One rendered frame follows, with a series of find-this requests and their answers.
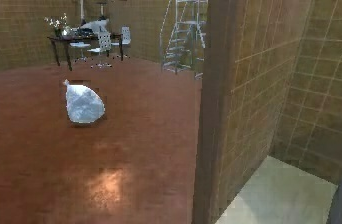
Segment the grey metal stepladder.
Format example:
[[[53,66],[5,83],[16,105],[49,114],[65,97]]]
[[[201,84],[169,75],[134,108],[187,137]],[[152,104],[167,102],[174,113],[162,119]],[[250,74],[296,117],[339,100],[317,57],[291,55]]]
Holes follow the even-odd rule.
[[[168,0],[159,32],[161,69],[203,76],[209,0]]]

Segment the white round stool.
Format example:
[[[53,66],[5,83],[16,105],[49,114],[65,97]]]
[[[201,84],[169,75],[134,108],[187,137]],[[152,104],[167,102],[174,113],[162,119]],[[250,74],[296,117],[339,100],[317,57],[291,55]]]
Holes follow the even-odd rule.
[[[77,48],[77,49],[79,49],[80,52],[81,52],[81,56],[80,56],[79,58],[76,58],[76,59],[74,60],[74,62],[80,61],[80,60],[82,60],[82,61],[84,61],[84,62],[87,62],[87,57],[84,55],[83,50],[84,50],[84,49],[88,49],[89,47],[91,47],[91,44],[84,43],[84,42],[72,42],[72,43],[70,43],[70,46],[71,46],[72,48]]]

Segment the white tied garbage bag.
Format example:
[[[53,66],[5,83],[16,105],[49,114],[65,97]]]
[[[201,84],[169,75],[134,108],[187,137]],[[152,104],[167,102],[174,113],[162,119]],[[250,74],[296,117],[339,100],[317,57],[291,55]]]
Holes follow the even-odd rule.
[[[66,110],[71,122],[90,124],[105,114],[105,105],[100,96],[91,88],[82,84],[63,82],[66,87]]]

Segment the white cloth bundle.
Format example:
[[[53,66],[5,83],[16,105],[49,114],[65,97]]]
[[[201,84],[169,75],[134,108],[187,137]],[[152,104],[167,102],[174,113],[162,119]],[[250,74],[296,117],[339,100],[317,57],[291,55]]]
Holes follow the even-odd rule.
[[[107,25],[109,20],[95,20],[88,22],[81,26],[82,29],[91,29],[94,34],[98,34],[100,32],[106,32],[107,31]]]

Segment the white flowers in vase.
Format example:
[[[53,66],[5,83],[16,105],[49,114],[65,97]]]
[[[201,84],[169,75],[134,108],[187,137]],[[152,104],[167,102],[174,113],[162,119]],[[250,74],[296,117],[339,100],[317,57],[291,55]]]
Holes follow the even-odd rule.
[[[62,37],[62,30],[67,26],[67,14],[64,13],[59,19],[53,17],[45,17],[44,21],[52,26],[56,37]]]

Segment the white perforated chair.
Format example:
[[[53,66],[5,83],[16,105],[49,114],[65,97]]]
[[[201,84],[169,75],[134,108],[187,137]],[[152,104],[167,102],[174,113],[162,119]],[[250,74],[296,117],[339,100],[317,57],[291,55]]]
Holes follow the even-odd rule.
[[[120,57],[120,59],[127,57],[127,54],[124,53],[124,48],[131,44],[130,28],[128,26],[123,26],[121,28],[121,33],[120,34],[113,33],[111,38],[117,39],[117,42],[112,42],[111,45],[119,47],[118,56]]]
[[[96,64],[97,67],[111,67],[111,64],[106,63],[102,59],[103,53],[109,53],[111,50],[111,34],[106,32],[99,32],[98,33],[98,43],[99,46],[97,48],[90,49],[91,53],[97,53],[99,56],[99,62]]]

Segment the dark wooden dining table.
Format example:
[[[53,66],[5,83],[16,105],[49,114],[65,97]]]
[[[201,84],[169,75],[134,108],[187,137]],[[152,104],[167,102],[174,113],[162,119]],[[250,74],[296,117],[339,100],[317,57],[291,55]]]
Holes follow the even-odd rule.
[[[119,50],[120,50],[120,56],[123,56],[123,34],[122,33],[115,33],[113,32],[111,34],[112,39],[118,40]],[[56,60],[57,65],[60,65],[59,62],[59,56],[58,56],[58,50],[56,47],[57,43],[60,43],[63,45],[66,61],[68,65],[68,69],[72,70],[72,62],[69,54],[69,45],[72,42],[90,42],[90,41],[96,41],[98,39],[97,35],[91,35],[91,36],[74,36],[74,37],[56,37],[56,36],[48,36],[47,39],[50,41],[54,57]]]

